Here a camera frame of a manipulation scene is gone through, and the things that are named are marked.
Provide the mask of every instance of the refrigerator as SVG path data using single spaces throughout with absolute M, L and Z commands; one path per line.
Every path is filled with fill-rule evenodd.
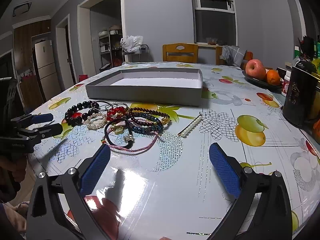
M 54 64 L 52 41 L 36 43 L 33 58 L 40 91 L 46 102 L 61 93 Z

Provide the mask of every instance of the black plate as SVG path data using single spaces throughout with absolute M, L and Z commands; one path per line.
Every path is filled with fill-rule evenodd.
M 244 75 L 244 79 L 247 80 L 249 83 L 256 85 L 261 88 L 266 88 L 269 90 L 278 90 L 282 89 L 282 86 L 275 86 L 275 85 L 270 85 L 267 82 L 261 81 L 259 79 L 249 77 L 245 71 L 242 71 L 242 74 Z

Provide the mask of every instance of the white bottle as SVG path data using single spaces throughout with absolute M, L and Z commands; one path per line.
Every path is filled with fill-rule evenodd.
M 291 76 L 291 71 L 287 70 L 287 72 L 286 72 L 286 74 L 284 76 L 284 81 L 283 81 L 282 90 L 281 90 L 281 94 L 283 96 L 287 95 L 289 82 L 290 82 L 290 76 Z

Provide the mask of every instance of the floral tablecloth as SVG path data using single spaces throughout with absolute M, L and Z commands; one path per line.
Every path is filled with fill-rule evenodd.
M 67 89 L 33 114 L 52 113 L 55 122 L 61 123 L 68 108 L 88 100 L 85 84 L 120 69 L 151 67 L 201 69 L 202 106 L 127 102 L 129 106 L 165 112 L 171 123 L 156 144 L 142 154 L 111 152 L 92 195 L 101 203 L 108 199 L 116 206 L 115 238 L 206 239 L 233 201 L 209 160 L 208 149 L 213 142 L 218 142 L 243 167 L 250 166 L 257 173 L 282 173 L 290 198 L 294 236 L 319 203 L 320 160 L 301 131 L 284 119 L 272 93 L 249 84 L 238 68 L 178 62 L 124 64 Z M 202 122 L 185 138 L 179 138 L 177 133 L 199 113 Z M 70 167 L 78 167 L 100 147 L 103 129 L 63 126 L 60 136 L 43 140 L 29 156 L 36 174 L 62 174 Z M 111 139 L 121 145 L 125 135 L 126 132 L 113 135 Z M 134 134 L 134 138 L 133 148 L 152 140 L 152 136 L 140 134 Z M 256 194 L 241 232 L 248 228 L 259 198 L 260 194 Z

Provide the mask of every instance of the shallow cardboard box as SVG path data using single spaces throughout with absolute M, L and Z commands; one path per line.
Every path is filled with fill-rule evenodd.
M 138 68 L 110 73 L 85 88 L 94 99 L 199 106 L 202 82 L 197 68 Z

